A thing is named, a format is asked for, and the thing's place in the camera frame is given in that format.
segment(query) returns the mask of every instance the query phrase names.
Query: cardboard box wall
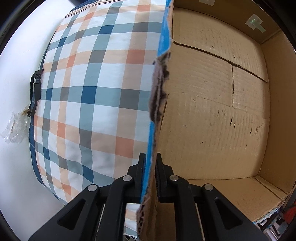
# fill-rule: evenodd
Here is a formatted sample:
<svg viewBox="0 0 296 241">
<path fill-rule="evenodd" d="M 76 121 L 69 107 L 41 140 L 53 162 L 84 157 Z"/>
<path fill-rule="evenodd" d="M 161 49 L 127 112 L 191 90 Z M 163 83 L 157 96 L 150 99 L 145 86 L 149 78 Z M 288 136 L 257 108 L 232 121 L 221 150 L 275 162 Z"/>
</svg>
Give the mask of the cardboard box wall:
<svg viewBox="0 0 296 241">
<path fill-rule="evenodd" d="M 295 51 L 281 31 L 260 45 L 178 8 L 173 39 L 158 151 L 175 174 L 212 183 L 257 221 L 284 202 L 296 180 Z M 173 212 L 157 204 L 156 240 L 172 240 L 164 231 L 174 236 Z"/>
</svg>

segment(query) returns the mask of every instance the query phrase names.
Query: white sticker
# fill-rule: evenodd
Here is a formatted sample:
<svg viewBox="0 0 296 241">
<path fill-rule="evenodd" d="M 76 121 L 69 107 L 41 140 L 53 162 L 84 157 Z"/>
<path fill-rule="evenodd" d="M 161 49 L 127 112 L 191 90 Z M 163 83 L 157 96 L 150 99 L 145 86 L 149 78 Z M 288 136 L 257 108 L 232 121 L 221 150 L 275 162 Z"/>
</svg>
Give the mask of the white sticker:
<svg viewBox="0 0 296 241">
<path fill-rule="evenodd" d="M 263 28 L 260 24 L 263 21 L 256 15 L 253 14 L 247 21 L 246 21 L 246 25 L 248 25 L 251 29 L 256 29 L 258 28 L 262 33 L 265 32 L 265 28 Z"/>
<path fill-rule="evenodd" d="M 200 2 L 213 6 L 216 0 L 200 0 Z"/>
</svg>

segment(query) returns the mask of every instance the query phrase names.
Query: triangular cutout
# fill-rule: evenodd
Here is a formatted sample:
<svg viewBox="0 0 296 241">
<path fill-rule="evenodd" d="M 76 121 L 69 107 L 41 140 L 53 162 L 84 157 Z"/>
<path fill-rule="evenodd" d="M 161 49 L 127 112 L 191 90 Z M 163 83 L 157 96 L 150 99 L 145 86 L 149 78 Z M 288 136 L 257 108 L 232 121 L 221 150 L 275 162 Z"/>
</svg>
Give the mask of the triangular cutout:
<svg viewBox="0 0 296 241">
<path fill-rule="evenodd" d="M 221 200 L 216 199 L 215 203 L 219 210 L 224 227 L 227 230 L 242 225 L 242 221 L 232 211 L 230 211 L 229 208 Z"/>
<path fill-rule="evenodd" d="M 85 200 L 84 199 L 80 200 L 71 210 L 69 210 L 65 214 L 65 216 L 63 216 L 60 220 L 58 220 L 57 224 L 69 230 L 73 230 L 78 221 L 78 218 L 80 216 L 80 213 L 83 209 L 84 204 L 85 204 Z"/>
</svg>

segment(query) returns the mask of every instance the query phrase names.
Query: bag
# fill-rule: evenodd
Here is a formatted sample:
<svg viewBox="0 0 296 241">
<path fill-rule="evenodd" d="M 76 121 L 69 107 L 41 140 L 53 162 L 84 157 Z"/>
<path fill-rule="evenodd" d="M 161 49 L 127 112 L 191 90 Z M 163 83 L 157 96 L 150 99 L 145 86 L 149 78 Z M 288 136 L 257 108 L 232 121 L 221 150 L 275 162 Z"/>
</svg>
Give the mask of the bag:
<svg viewBox="0 0 296 241">
<path fill-rule="evenodd" d="M 74 8 L 32 76 L 33 169 L 64 204 L 92 183 L 126 175 L 146 152 L 165 2 L 100 0 Z M 137 235 L 138 206 L 127 205 L 127 235 Z"/>
</svg>

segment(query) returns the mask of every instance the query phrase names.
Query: red object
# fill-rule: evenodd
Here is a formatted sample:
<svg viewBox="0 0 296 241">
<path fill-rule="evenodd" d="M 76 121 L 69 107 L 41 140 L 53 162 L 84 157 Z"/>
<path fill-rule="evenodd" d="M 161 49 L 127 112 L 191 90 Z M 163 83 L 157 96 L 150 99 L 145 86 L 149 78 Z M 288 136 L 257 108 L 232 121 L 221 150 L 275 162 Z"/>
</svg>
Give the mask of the red object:
<svg viewBox="0 0 296 241">
<path fill-rule="evenodd" d="M 292 219 L 295 217 L 296 214 L 296 207 L 290 208 L 287 212 L 284 213 L 284 220 L 287 224 L 290 224 Z"/>
</svg>

